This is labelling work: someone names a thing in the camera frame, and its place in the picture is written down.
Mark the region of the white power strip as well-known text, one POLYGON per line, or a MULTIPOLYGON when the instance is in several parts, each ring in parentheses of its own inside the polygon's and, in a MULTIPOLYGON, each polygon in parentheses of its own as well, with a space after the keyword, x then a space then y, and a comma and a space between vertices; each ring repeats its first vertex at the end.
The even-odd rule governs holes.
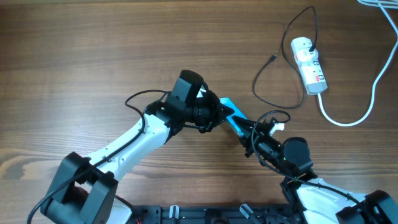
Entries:
MULTIPOLYGON (((312 41, 306 37, 293 39, 290 45, 293 54, 300 49, 309 49, 311 51, 313 47, 312 41)), ((308 95, 317 95, 328 88, 319 60, 298 66, 298 69, 308 95)))

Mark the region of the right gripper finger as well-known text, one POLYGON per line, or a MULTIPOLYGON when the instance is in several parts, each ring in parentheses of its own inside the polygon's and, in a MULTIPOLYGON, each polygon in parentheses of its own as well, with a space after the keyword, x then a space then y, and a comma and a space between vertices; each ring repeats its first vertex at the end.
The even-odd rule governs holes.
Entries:
POLYGON ((242 131, 242 134, 239 135, 239 142, 245 149, 251 149, 251 131, 242 131))
POLYGON ((249 130, 252 129, 255 125, 255 121, 242 118, 239 116, 233 116, 233 121, 236 123, 236 125, 241 129, 241 130, 249 130))

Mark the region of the smartphone with turquoise screen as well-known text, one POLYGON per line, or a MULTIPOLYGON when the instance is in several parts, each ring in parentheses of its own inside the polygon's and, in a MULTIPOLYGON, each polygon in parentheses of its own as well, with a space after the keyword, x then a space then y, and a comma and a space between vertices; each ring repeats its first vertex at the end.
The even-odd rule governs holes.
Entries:
POLYGON ((220 103, 226 109, 225 120, 229 123, 234 132, 241 138, 244 136, 243 130, 239 127, 238 122, 235 121, 237 119, 240 121, 241 119, 247 120, 247 117, 238 109, 238 107, 232 102, 232 100, 228 97, 220 98, 220 103))

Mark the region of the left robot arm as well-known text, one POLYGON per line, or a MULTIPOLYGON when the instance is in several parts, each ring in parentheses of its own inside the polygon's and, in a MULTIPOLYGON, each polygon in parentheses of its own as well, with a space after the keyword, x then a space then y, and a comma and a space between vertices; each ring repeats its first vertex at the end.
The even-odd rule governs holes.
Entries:
POLYGON ((71 152, 60 163, 35 212, 54 223, 129 223, 133 208, 116 195, 119 182, 146 155, 183 128, 210 132, 234 110, 222 105, 203 78, 182 70, 174 87, 138 111, 138 122, 106 147, 81 156, 71 152))

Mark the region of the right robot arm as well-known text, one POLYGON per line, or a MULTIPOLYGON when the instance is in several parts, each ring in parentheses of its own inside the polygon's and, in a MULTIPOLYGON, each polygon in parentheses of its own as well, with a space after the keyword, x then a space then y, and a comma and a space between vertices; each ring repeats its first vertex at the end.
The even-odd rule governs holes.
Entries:
POLYGON ((397 223, 397 203, 383 190, 353 192, 327 182, 313 169, 309 144, 301 137, 279 141, 287 121, 234 115, 231 126, 261 166, 283 177, 280 186, 303 223, 397 223))

